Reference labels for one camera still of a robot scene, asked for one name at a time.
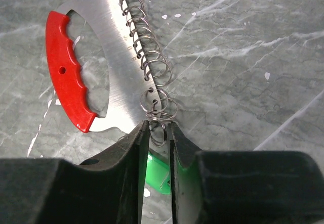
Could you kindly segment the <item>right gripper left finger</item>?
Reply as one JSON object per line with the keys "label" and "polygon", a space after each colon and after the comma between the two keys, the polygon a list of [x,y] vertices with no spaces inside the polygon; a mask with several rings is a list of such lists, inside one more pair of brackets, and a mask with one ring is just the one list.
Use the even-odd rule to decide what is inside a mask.
{"label": "right gripper left finger", "polygon": [[75,165],[1,160],[1,223],[140,223],[149,124]]}

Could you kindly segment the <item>small metal keyring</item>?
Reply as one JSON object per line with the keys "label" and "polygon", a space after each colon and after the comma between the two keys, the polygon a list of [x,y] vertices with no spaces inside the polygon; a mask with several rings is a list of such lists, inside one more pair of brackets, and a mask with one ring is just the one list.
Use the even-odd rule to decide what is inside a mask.
{"label": "small metal keyring", "polygon": [[163,147],[167,142],[167,129],[166,126],[159,121],[150,121],[150,140],[154,146],[160,148]]}

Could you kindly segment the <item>green key tag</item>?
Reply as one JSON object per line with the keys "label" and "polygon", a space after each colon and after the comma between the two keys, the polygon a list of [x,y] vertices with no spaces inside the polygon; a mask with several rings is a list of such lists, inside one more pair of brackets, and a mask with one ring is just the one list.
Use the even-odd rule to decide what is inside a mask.
{"label": "green key tag", "polygon": [[146,183],[164,195],[171,193],[169,166],[157,157],[148,153],[146,167]]}

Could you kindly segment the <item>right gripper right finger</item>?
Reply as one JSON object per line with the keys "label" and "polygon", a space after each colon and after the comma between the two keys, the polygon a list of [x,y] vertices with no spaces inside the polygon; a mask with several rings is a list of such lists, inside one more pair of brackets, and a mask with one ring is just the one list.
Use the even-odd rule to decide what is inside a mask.
{"label": "right gripper right finger", "polygon": [[323,174],[298,151],[205,151],[169,125],[173,223],[322,223]]}

